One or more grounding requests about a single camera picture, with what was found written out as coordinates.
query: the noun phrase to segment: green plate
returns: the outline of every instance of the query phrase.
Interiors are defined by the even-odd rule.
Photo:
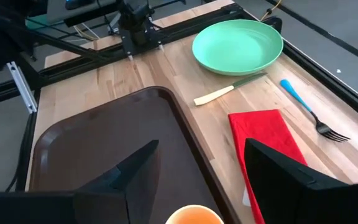
[[[271,26],[245,19],[214,24],[193,42],[195,58],[223,75],[247,75],[269,66],[281,54],[283,39]]]

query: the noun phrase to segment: wooden tabletop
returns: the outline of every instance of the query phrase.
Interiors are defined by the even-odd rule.
[[[231,0],[218,0],[156,23],[169,26],[230,3]],[[133,62],[124,59],[42,88],[34,144],[48,127],[62,119],[144,87],[159,85],[175,93],[243,223],[252,223],[254,219],[250,207],[242,203],[244,180],[227,119],[229,113],[279,109],[310,167],[343,182],[358,183],[358,113],[284,54],[265,69],[266,77],[196,107],[194,98],[240,78],[217,75],[201,67],[191,51],[194,38],[195,35],[167,44],[164,52],[154,50],[135,56]],[[105,37],[87,46],[102,49],[119,41]],[[73,57],[76,55],[61,52],[47,57],[45,66]],[[279,85],[283,78],[291,82],[323,122],[352,139],[337,143],[319,135],[313,118]]]

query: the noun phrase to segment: napkin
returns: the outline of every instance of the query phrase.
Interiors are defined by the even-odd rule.
[[[306,165],[305,158],[292,138],[279,110],[229,114],[229,121],[233,133],[234,144],[236,146],[237,158],[246,182],[255,222],[258,224],[265,223],[255,195],[252,193],[252,188],[247,176],[244,160],[246,139],[256,139],[304,165]]]

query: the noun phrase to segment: brown tray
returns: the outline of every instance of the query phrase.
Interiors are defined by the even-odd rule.
[[[160,177],[149,223],[165,223],[185,205],[239,223],[227,195],[173,93],[149,87],[64,119],[34,149],[31,191],[75,190],[153,139],[159,140]]]

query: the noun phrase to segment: cup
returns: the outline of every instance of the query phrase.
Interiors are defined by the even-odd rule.
[[[223,224],[223,221],[210,208],[187,205],[176,210],[165,224]]]

